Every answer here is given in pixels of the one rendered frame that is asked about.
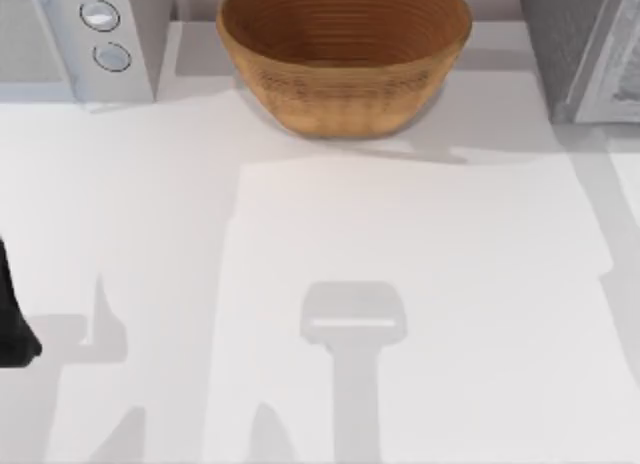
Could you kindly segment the brown woven basket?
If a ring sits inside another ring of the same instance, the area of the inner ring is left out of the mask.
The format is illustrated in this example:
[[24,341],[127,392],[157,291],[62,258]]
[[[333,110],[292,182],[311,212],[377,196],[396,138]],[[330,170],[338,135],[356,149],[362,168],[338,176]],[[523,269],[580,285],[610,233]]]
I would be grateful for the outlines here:
[[285,129],[372,138],[436,95],[472,13],[465,0],[222,0],[216,26],[249,91]]

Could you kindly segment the round grey microwave knob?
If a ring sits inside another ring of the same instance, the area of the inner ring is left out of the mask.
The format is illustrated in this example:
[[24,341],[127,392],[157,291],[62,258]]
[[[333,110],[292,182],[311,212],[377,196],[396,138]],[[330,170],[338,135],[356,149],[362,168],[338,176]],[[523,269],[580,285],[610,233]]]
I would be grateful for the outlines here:
[[82,3],[79,7],[79,16],[88,28],[96,32],[111,32],[121,22],[118,9],[105,0]]
[[124,72],[132,64],[130,52],[115,42],[95,46],[92,51],[92,57],[101,69],[111,73]]

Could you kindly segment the pale microwave oven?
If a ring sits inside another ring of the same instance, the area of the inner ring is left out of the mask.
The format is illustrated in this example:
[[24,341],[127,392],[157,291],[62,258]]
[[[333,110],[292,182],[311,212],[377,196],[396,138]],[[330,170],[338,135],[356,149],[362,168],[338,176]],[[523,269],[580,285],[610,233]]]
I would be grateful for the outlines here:
[[[156,98],[175,0],[105,0],[121,16],[111,32],[80,19],[96,0],[0,0],[0,103],[148,103]],[[131,54],[124,72],[93,60],[97,45],[115,42]]]

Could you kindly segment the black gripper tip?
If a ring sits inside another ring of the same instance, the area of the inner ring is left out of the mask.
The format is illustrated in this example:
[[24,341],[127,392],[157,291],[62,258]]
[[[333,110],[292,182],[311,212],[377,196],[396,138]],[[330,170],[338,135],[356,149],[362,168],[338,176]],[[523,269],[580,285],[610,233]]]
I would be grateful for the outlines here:
[[18,304],[6,247],[0,238],[0,369],[27,367],[42,350]]

